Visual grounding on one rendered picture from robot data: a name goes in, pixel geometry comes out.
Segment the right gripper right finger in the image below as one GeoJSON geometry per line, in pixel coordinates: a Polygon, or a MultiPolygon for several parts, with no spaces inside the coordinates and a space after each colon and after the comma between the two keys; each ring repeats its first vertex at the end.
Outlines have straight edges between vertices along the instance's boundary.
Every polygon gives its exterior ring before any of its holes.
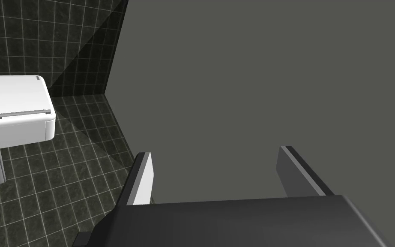
{"type": "Polygon", "coordinates": [[[293,146],[279,147],[276,172],[287,197],[334,195],[293,146]]]}

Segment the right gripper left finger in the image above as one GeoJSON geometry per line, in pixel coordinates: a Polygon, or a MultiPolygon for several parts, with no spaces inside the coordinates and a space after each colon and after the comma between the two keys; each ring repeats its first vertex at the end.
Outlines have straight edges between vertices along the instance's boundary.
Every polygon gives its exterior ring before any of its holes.
{"type": "Polygon", "coordinates": [[[116,205],[125,206],[150,204],[153,180],[154,170],[151,153],[138,153],[116,205]]]}

